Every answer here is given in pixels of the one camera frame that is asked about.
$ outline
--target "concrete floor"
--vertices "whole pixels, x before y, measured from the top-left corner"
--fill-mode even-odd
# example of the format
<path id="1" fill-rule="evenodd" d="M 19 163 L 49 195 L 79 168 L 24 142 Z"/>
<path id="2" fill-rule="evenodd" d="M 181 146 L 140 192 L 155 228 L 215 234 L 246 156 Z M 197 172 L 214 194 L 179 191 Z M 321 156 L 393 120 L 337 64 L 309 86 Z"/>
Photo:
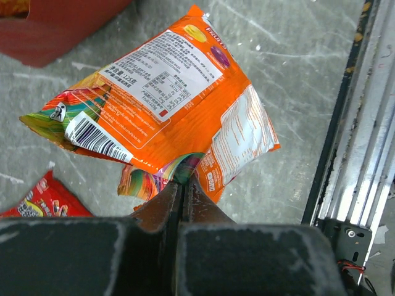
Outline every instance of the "concrete floor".
<path id="1" fill-rule="evenodd" d="M 238 223 L 300 222 L 363 0 L 142 0 L 45 68 L 0 55 L 0 209 L 21 199 L 49 162 L 95 215 L 127 215 L 141 203 L 117 196 L 122 165 L 65 152 L 18 117 L 164 30 L 192 3 L 210 14 L 250 77 L 282 145 L 248 165 L 219 205 Z"/>

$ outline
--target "scratch mark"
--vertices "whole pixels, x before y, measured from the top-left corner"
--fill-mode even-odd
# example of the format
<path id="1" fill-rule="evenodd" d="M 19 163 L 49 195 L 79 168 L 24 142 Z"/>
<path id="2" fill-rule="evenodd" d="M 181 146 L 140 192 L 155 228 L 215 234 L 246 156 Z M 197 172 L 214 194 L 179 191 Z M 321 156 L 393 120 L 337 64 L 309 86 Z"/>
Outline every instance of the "scratch mark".
<path id="1" fill-rule="evenodd" d="M 294 209 L 299 210 L 299 211 L 302 211 L 302 212 L 304 211 L 302 208 L 295 207 L 294 205 L 290 205 L 290 204 L 288 204 L 288 203 L 285 203 L 285 202 L 283 202 L 282 200 L 271 199 L 271 198 L 269 198 L 269 197 L 267 197 L 267 199 L 268 199 L 268 200 L 271 200 L 271 201 L 274 201 L 274 202 L 277 202 L 277 203 L 279 203 L 279 204 L 282 204 L 282 205 L 284 205 L 285 207 L 294 208 Z"/>
<path id="2" fill-rule="evenodd" d="M 2 76 L 12 75 L 14 77 L 26 78 L 26 79 L 48 80 L 48 81 L 52 81 L 54 83 L 60 83 L 64 86 L 64 88 L 69 87 L 67 80 L 64 78 L 59 78 L 59 77 L 51 77 L 51 76 L 40 75 L 40 74 L 31 75 L 31 74 L 26 74 L 26 73 L 0 73 L 0 75 L 2 75 Z"/>
<path id="3" fill-rule="evenodd" d="M 13 239 L 15 236 L 17 236 L 19 234 L 19 231 L 16 232 L 12 232 L 12 233 L 4 233 L 0 235 L 0 244 L 2 244 L 3 242 L 6 242 L 10 239 Z"/>
<path id="4" fill-rule="evenodd" d="M 317 88 L 311 86 L 308 82 L 302 81 L 302 83 L 317 93 L 322 99 L 324 99 L 324 101 L 333 102 L 329 97 L 324 96 Z"/>
<path id="5" fill-rule="evenodd" d="M 97 67 L 97 66 L 87 65 L 87 64 L 78 63 L 78 62 L 72 62 L 72 66 L 77 68 L 78 71 L 81 71 L 82 68 L 93 69 L 93 70 L 99 70 L 100 69 L 100 67 Z"/>
<path id="6" fill-rule="evenodd" d="M 346 57 L 345 53 L 340 53 L 340 52 L 329 52 L 327 54 L 278 54 L 276 52 L 263 51 L 261 52 L 261 54 L 266 54 L 268 56 L 275 56 L 275 57 L 289 57 L 291 59 L 321 59 L 326 57 L 339 57 L 339 58 Z"/>
<path id="7" fill-rule="evenodd" d="M 295 134 L 295 136 L 296 136 L 299 140 L 301 140 L 302 142 L 304 142 L 304 140 L 300 137 L 300 135 L 298 135 L 298 133 L 295 131 L 295 129 L 294 129 L 288 122 L 285 122 L 285 125 L 289 128 L 290 131 L 292 131 L 292 132 Z"/>
<path id="8" fill-rule="evenodd" d="M 66 152 L 65 150 L 61 149 L 61 151 L 66 155 L 66 157 L 69 159 L 72 167 L 74 168 L 75 172 L 77 173 L 77 175 L 81 178 L 82 181 L 84 181 L 84 183 L 86 183 L 86 179 L 84 178 L 84 176 L 81 174 L 81 172 L 79 171 L 79 169 L 76 167 L 76 165 L 72 162 L 72 159 L 69 156 L 69 152 Z"/>
<path id="9" fill-rule="evenodd" d="M 275 42 L 277 44 L 281 44 L 282 43 L 273 34 L 271 34 L 271 32 L 266 30 L 264 27 L 258 25 L 255 21 L 246 18 L 243 14 L 240 14 L 239 12 L 234 10 L 232 7 L 230 7 L 228 4 L 226 4 L 226 3 L 222 2 L 222 1 L 217 1 L 217 2 L 219 4 L 221 4 L 222 6 L 224 6 L 226 9 L 228 9 L 230 12 L 234 13 L 235 15 L 237 15 L 239 18 L 245 20 L 250 25 L 256 27 L 258 30 L 260 30 L 261 32 L 265 33 L 269 37 L 269 39 L 272 40 L 273 42 Z"/>
<path id="10" fill-rule="evenodd" d="M 45 152 L 51 153 L 51 150 L 49 148 L 43 147 L 43 146 L 36 146 L 36 145 L 32 145 L 32 146 L 16 146 L 16 147 L 9 146 L 6 149 L 7 150 L 25 150 L 25 149 L 34 149 L 34 148 L 43 149 Z"/>
<path id="11" fill-rule="evenodd" d="M 4 179 L 7 179 L 7 180 L 10 180 L 11 183 L 14 184 L 14 185 L 16 185 L 16 184 L 24 184 L 25 183 L 25 181 L 22 180 L 22 179 L 18 179 L 18 178 L 15 178 L 13 176 L 5 175 L 5 174 L 2 174 L 2 173 L 0 173 L 0 177 L 2 177 Z"/>

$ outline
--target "candy bag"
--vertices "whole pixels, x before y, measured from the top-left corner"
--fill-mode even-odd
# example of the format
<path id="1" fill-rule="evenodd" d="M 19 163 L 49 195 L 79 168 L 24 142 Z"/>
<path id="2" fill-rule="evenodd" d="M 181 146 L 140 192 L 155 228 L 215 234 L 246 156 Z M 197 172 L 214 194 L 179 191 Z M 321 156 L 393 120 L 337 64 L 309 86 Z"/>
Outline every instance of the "candy bag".
<path id="1" fill-rule="evenodd" d="M 0 17 L 26 17 L 30 0 L 0 0 Z"/>
<path id="2" fill-rule="evenodd" d="M 52 171 L 47 172 L 16 207 L 0 213 L 0 218 L 77 216 L 93 215 L 62 183 L 54 179 Z"/>
<path id="3" fill-rule="evenodd" d="M 144 199 L 166 180 L 185 180 L 202 158 L 197 175 L 214 198 L 243 165 L 280 147 L 251 82 L 197 6 L 20 119 L 64 149 L 131 165 L 118 192 Z"/>

